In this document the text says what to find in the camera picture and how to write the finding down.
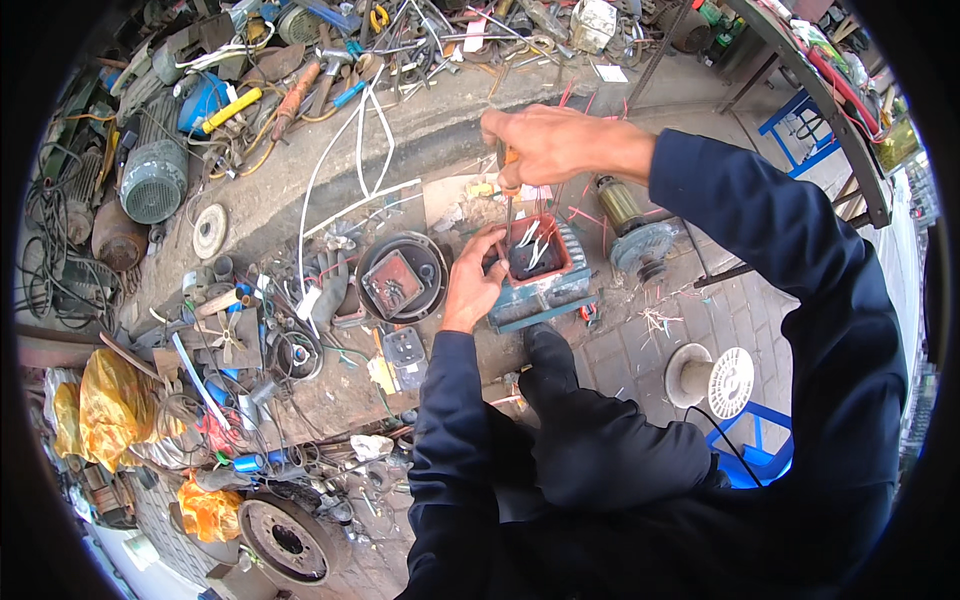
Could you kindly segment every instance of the person's right hand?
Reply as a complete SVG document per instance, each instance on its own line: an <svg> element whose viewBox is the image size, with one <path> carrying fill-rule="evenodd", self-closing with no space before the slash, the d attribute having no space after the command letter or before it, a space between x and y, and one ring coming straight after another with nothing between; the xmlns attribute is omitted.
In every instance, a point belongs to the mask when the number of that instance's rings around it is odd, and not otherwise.
<svg viewBox="0 0 960 600"><path fill-rule="evenodd" d="M484 140L513 146L520 158L500 171L501 187L561 183L585 172L648 184L657 137L626 121L589 117L573 108L532 105L517 113L490 108Z"/></svg>

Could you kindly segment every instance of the dirty white container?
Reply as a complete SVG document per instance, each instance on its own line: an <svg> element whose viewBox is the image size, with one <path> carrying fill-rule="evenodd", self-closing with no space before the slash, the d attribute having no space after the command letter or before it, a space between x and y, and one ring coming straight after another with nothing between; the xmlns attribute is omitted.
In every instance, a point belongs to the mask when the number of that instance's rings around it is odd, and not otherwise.
<svg viewBox="0 0 960 600"><path fill-rule="evenodd" d="M616 31L616 9L604 0L580 0L570 17L573 47L598 54Z"/></svg>

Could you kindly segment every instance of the person's left hand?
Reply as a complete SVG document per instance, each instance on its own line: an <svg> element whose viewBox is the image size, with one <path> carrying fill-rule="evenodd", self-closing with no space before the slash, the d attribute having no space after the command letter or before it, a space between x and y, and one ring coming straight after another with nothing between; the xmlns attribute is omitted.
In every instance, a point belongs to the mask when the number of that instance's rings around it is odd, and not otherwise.
<svg viewBox="0 0 960 600"><path fill-rule="evenodd" d="M443 331L472 333L473 326L490 312L500 296L500 284L510 265L506 260L499 260L484 275L483 259L490 252L496 252L493 245L503 239L507 231L491 229L493 224L481 227L450 268L450 287L440 327Z"/></svg>

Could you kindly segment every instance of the yellow tube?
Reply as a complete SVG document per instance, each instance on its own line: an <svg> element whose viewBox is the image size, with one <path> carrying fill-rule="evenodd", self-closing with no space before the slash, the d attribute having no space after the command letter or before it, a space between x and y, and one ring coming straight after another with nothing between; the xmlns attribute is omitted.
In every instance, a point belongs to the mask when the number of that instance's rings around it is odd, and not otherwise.
<svg viewBox="0 0 960 600"><path fill-rule="evenodd" d="M204 133L210 133L213 130L217 129L224 124L227 119L231 116L240 112L244 108L253 104L263 96L263 90L259 87L255 87L250 90L243 96L240 96L236 99L235 102L231 102L229 105L218 110L212 117L204 121L203 128Z"/></svg>

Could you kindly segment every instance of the glove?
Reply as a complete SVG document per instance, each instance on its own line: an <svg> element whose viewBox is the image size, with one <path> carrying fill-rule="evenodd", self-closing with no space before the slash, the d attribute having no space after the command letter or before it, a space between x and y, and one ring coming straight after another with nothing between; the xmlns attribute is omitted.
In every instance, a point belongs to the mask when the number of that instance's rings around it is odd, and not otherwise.
<svg viewBox="0 0 960 600"><path fill-rule="evenodd" d="M320 272L322 273L320 275L321 293L310 311L310 316L313 317L313 322L317 325L318 331L329 331L331 328L330 320L333 319L333 315L347 297L350 270L347 265L347 258L343 251L339 250L336 253L331 251L321 252L317 262L320 264Z"/></svg>

